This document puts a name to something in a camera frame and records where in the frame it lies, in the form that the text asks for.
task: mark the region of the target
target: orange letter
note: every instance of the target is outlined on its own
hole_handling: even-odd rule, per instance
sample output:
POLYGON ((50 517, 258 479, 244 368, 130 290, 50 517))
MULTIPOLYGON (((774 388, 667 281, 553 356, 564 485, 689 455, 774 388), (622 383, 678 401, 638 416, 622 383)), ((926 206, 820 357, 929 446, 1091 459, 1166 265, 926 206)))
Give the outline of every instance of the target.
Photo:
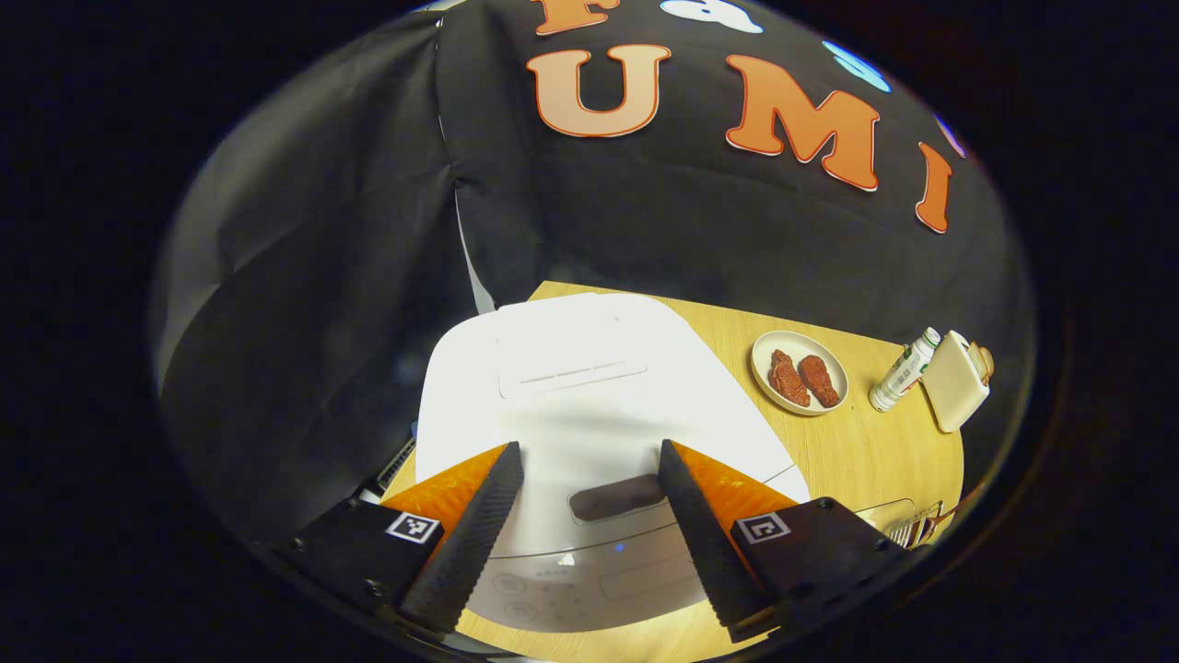
POLYGON ((725 133, 729 144, 762 155, 782 153, 783 144, 773 134, 777 118, 786 130, 790 147, 802 163, 809 163, 835 136, 831 153, 823 157, 823 170, 864 191, 875 191, 876 109, 862 99, 836 90, 816 109, 786 70, 746 55, 729 55, 725 61, 745 79, 745 107, 740 126, 725 133))
POLYGON ((545 6, 545 22, 536 28, 536 34, 544 37, 575 29, 591 25, 598 25, 606 20, 606 14, 595 14, 590 11, 590 5, 598 5, 602 9, 613 9, 618 6, 618 0, 532 0, 545 6))
POLYGON ((638 131, 659 109, 659 60, 671 57, 663 46, 614 46, 606 54, 623 63, 623 103, 613 111, 581 105, 581 64, 587 51, 536 55, 525 66, 536 74, 536 110, 545 124, 569 136, 608 138, 638 131))
POLYGON ((936 150, 917 143, 917 149, 926 155, 926 195, 915 208, 917 218, 934 232, 942 234, 949 228, 946 221, 946 199, 950 192, 950 164, 936 150))

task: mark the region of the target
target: bottle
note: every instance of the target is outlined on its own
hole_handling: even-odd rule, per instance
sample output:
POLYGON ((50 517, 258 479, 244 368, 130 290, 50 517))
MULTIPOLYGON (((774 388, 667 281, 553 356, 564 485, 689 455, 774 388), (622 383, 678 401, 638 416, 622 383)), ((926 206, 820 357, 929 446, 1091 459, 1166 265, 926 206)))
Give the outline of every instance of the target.
POLYGON ((926 333, 920 339, 905 346, 904 353, 868 395, 872 407, 881 412, 893 409, 896 401, 901 400, 901 396, 917 383, 921 374, 929 367, 929 360, 934 357, 934 350, 941 342, 942 337, 937 332, 933 327, 927 327, 926 333))

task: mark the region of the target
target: plate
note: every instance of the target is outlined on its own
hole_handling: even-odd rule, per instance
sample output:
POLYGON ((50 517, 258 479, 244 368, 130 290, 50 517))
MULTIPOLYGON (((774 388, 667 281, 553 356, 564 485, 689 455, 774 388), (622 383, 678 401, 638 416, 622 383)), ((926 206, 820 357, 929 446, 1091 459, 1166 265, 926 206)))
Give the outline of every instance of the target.
POLYGON ((843 401, 848 400, 848 373, 843 369, 839 360, 835 359, 831 350, 824 348, 815 339, 803 336, 796 332, 766 332, 762 334, 762 337, 753 343, 753 350, 750 354, 750 366, 753 367, 757 383, 765 392, 765 395, 795 414, 818 416, 819 414, 826 414, 838 408, 843 405, 843 401), (775 392, 773 387, 770 386, 770 365, 772 363, 773 350, 782 350, 790 355, 791 361, 795 362, 796 370, 798 369, 798 362, 808 355, 822 359, 823 363, 826 365, 828 375, 831 376, 831 387, 836 394, 839 394, 839 402, 835 403, 835 407, 823 407, 818 402, 818 399, 815 398, 815 394, 811 393, 810 406, 803 407, 788 401, 782 394, 775 392))

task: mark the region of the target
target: food on plate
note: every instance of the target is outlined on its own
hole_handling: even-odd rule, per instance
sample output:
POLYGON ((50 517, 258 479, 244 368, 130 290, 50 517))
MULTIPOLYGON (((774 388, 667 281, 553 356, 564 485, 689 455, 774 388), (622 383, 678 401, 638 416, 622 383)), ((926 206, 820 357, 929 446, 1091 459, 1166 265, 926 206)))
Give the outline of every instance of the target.
POLYGON ((831 387, 831 376, 828 375, 826 365, 822 359, 815 355, 806 356, 798 362, 798 373, 802 374, 803 385, 815 393, 815 398, 823 403, 823 407, 835 407, 839 402, 839 394, 831 387))
POLYGON ((770 362, 770 386, 773 390, 792 403, 810 407, 810 394, 806 393, 802 378, 795 370, 795 362, 790 355, 773 350, 770 362))

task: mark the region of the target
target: bottle label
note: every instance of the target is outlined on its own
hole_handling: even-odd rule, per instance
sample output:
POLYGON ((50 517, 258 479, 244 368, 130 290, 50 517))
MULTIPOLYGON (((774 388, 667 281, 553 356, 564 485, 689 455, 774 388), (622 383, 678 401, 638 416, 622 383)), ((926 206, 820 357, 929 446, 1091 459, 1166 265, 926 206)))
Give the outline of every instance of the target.
POLYGON ((904 353, 881 381, 880 388, 889 398, 900 399, 917 383, 928 366, 929 362, 920 353, 913 350, 913 344, 907 344, 904 353))

